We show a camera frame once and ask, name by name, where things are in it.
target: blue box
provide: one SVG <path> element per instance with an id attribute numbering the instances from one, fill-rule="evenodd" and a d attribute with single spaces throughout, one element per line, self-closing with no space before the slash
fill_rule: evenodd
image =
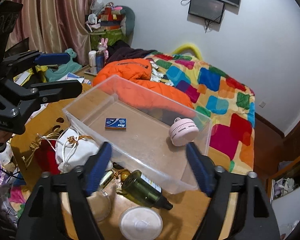
<path id="1" fill-rule="evenodd" d="M 127 119 L 125 118 L 106 118 L 107 129 L 126 129 Z"/>

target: pink bunny toy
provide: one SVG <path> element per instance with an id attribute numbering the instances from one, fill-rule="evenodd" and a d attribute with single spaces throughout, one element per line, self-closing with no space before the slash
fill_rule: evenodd
<path id="1" fill-rule="evenodd" d="M 106 38 L 106 39 L 102 38 L 101 42 L 98 45 L 98 51 L 102 51 L 105 54 L 105 60 L 107 60 L 109 57 L 109 52 L 107 50 L 107 48 L 108 48 L 107 43 L 108 43 L 108 38 Z"/>

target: human hand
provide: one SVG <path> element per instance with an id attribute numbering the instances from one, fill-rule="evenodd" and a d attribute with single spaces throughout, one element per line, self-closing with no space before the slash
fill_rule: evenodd
<path id="1" fill-rule="evenodd" d="M 0 130 L 0 142 L 1 143 L 5 143 L 5 142 L 9 141 L 11 137 L 12 137 L 11 132 L 5 132 L 5 131 Z"/>

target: green bottle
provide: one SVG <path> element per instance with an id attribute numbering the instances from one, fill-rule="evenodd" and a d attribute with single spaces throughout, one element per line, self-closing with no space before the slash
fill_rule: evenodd
<path id="1" fill-rule="evenodd" d="M 122 190 L 130 194 L 143 206 L 165 208 L 170 210 L 173 205 L 162 195 L 160 186 L 149 180 L 141 171 L 132 172 L 123 182 Z"/>

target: white label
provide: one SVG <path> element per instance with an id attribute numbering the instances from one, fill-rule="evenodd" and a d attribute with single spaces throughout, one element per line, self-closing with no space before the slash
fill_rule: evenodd
<path id="1" fill-rule="evenodd" d="M 149 180 L 145 175 L 141 174 L 141 179 L 143 179 L 146 183 L 148 183 L 151 187 L 156 189 L 157 191 L 161 192 L 161 187 L 155 184 L 152 180 Z"/>

